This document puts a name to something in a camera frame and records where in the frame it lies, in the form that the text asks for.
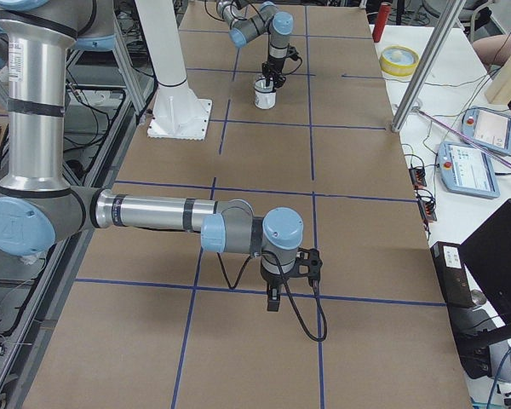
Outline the white enamel mug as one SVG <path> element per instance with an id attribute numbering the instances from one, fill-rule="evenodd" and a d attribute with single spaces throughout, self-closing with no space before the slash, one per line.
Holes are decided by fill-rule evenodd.
<path id="1" fill-rule="evenodd" d="M 261 110 L 269 110 L 275 107 L 276 90 L 273 88 L 273 80 L 271 86 L 266 87 L 263 75 L 258 76 L 253 83 L 255 92 L 255 106 Z"/>

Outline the yellow tape roll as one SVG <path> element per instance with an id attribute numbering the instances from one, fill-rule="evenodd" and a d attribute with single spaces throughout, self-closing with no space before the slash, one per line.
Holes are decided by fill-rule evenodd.
<path id="1" fill-rule="evenodd" d="M 400 45 L 386 47 L 379 63 L 383 72 L 395 77 L 409 77 L 416 70 L 420 57 L 418 53 Z"/>

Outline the red cardboard tube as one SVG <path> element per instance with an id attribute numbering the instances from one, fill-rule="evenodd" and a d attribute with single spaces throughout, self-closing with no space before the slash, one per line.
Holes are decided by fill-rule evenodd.
<path id="1" fill-rule="evenodd" d="M 379 43 L 382 38 L 384 28 L 388 21 L 388 16 L 391 12 L 392 4 L 389 2 L 382 2 L 379 6 L 374 29 L 372 32 L 372 39 L 374 43 Z"/>

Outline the black computer box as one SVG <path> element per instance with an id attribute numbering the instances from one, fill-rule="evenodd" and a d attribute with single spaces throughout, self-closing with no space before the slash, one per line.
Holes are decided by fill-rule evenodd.
<path id="1" fill-rule="evenodd" d="M 471 291 L 460 253 L 459 245 L 438 241 L 431 247 L 433 264 L 439 286 L 448 306 L 471 308 Z"/>

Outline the near teach pendant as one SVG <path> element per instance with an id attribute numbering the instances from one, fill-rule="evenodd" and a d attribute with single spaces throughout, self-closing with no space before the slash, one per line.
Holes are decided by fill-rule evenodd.
<path id="1" fill-rule="evenodd" d="M 468 145 L 444 141 L 438 150 L 441 180 L 452 193 L 485 199 L 500 196 L 490 158 Z"/>

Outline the teach pendant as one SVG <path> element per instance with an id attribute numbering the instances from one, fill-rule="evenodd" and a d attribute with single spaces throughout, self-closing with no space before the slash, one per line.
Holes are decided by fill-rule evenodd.
<path id="1" fill-rule="evenodd" d="M 462 133 L 495 153 L 511 153 L 511 117 L 506 114 L 470 108 L 463 114 Z"/>
<path id="2" fill-rule="evenodd" d="M 490 158 L 468 145 L 444 141 L 438 150 L 441 180 L 452 193 L 485 199 L 500 196 Z"/>

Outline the far teach pendant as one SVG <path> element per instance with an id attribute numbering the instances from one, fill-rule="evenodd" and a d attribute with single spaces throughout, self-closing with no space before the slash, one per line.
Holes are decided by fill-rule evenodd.
<path id="1" fill-rule="evenodd" d="M 470 108 L 463 114 L 462 133 L 495 153 L 511 153 L 511 117 L 506 114 Z"/>

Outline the black monitor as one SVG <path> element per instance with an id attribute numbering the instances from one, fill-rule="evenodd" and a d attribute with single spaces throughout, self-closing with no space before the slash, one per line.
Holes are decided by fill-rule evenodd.
<path id="1" fill-rule="evenodd" d="M 459 253 L 494 309 L 511 320 L 511 199 L 461 243 Z"/>

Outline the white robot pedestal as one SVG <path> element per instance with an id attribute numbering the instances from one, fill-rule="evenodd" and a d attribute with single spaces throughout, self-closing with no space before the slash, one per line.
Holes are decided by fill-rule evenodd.
<path id="1" fill-rule="evenodd" d="M 202 141 L 212 101 L 199 99 L 188 83 L 173 3 L 140 0 L 135 5 L 158 83 L 147 134 Z"/>

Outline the aluminium frame post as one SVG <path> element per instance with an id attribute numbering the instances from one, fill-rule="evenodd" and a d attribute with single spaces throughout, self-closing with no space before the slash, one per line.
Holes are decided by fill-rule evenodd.
<path id="1" fill-rule="evenodd" d="M 448 35 L 454 26 L 465 2 L 462 0 L 449 1 L 442 15 L 439 17 L 436 27 L 428 40 L 422 57 L 414 71 L 412 79 L 406 88 L 406 91 L 399 103 L 399 107 L 391 123 L 391 131 L 399 133 L 405 124 L 405 121 L 414 107 L 416 98 L 420 94 L 427 77 L 438 58 L 439 52 L 445 44 Z"/>

